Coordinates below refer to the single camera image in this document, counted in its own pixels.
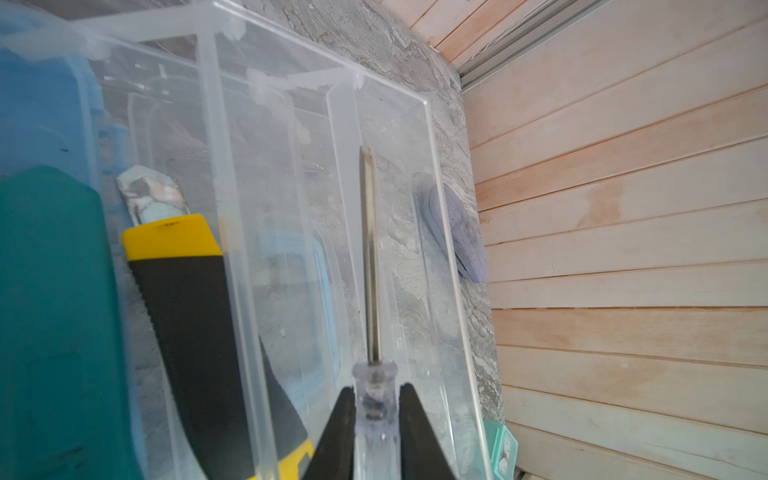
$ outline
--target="gray marbled surface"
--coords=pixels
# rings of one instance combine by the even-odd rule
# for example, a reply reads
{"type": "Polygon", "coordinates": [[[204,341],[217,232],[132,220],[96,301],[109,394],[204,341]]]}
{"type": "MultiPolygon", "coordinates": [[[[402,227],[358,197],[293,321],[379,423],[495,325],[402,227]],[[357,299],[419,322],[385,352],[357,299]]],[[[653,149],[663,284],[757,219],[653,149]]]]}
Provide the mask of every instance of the gray marbled surface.
{"type": "MultiPolygon", "coordinates": [[[[63,18],[83,18],[175,5],[180,0],[19,0],[63,18]]],[[[432,50],[374,0],[243,0],[244,5],[299,35],[336,51],[374,72],[384,75],[428,98],[432,104],[435,136],[444,181],[462,199],[473,222],[478,223],[475,188],[469,161],[469,146],[458,75],[432,50]]],[[[184,40],[163,41],[161,48],[183,54],[190,45],[184,40]]],[[[483,416],[503,420],[501,383],[498,373],[491,310],[486,285],[462,279],[462,301],[483,416]]],[[[151,335],[148,321],[132,327],[135,336],[151,335]]],[[[156,346],[134,354],[140,395],[151,397],[162,383],[156,346]]],[[[157,418],[145,418],[151,429],[163,422],[164,401],[158,403],[157,418]]],[[[148,445],[158,451],[162,445],[148,445]]]]}

